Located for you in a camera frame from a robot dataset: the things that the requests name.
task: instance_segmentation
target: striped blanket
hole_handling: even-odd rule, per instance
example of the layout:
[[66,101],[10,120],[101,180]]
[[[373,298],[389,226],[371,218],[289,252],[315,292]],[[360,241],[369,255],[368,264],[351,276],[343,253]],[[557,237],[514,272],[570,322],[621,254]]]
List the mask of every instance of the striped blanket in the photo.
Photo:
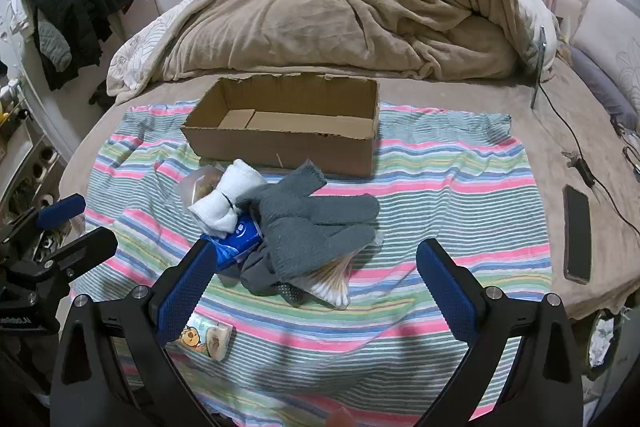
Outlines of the striped blanket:
[[[76,293],[114,299],[151,285],[200,235],[174,192],[198,167],[179,129],[194,104],[130,108],[100,150],[86,222],[113,230],[118,251],[78,279]],[[412,425],[466,351],[415,269],[426,237],[482,285],[526,299],[550,288],[542,201],[510,117],[382,104],[379,136],[374,176],[330,178],[321,191],[380,201],[385,242],[354,258],[345,311],[320,301],[294,309],[213,277],[190,324],[234,325],[226,359],[168,344],[198,398],[238,425],[323,425],[340,405],[360,425]],[[275,182],[283,172],[263,174]],[[476,414],[497,400],[516,348],[507,345]]]

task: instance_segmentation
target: smartphone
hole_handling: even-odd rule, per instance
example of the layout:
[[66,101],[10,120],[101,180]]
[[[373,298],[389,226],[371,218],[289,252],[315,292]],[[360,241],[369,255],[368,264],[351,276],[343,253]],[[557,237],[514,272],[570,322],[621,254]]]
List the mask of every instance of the smartphone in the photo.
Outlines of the smartphone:
[[571,185],[564,196],[564,277],[587,284],[591,280],[591,216],[589,198]]

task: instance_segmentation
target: beige bed sheet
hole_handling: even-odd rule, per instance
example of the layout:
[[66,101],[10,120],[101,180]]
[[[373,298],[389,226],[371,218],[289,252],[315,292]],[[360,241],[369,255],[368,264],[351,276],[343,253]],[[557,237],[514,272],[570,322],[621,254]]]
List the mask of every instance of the beige bed sheet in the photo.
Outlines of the beige bed sheet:
[[[184,82],[152,86],[141,96],[112,107],[80,144],[60,182],[60,195],[86,193],[89,174],[101,145],[118,126],[131,105],[194,100],[215,82],[205,75]],[[548,102],[539,93],[534,111],[529,103],[532,88],[522,76],[488,83],[429,82],[379,79],[381,100],[422,107],[472,112],[501,112],[513,117],[512,134],[524,143],[545,206],[551,245],[554,292],[564,301],[571,317],[581,318],[600,308],[617,312],[626,297],[640,287],[640,239],[614,210],[602,190],[592,192],[575,169],[566,165],[562,151],[574,151],[575,143]],[[589,89],[565,63],[556,59],[545,90],[556,109],[572,125],[591,170],[609,187],[620,211],[640,227],[640,185],[622,157],[622,142],[609,117]],[[592,277],[587,285],[564,279],[564,204],[562,188],[573,185],[586,193],[591,206]]]

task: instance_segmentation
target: tissue packet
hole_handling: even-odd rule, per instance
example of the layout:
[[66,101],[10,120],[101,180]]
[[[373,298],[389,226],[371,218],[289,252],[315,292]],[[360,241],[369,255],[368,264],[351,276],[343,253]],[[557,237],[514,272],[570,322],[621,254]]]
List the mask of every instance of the tissue packet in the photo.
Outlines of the tissue packet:
[[205,233],[200,237],[216,245],[218,254],[216,271],[218,272],[229,268],[234,263],[243,263],[247,256],[262,242],[260,226],[248,212],[238,217],[236,231],[227,235],[225,239]]

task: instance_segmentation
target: rolled white towel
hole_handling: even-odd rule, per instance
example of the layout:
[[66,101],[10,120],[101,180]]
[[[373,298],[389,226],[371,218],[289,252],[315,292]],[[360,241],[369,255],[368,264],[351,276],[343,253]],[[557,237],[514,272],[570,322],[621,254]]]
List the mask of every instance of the rolled white towel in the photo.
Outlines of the rolled white towel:
[[189,210],[201,229],[224,238],[227,233],[236,231],[239,211],[235,204],[238,198],[266,182],[260,172],[242,160],[236,160],[226,168],[212,193],[193,203]]

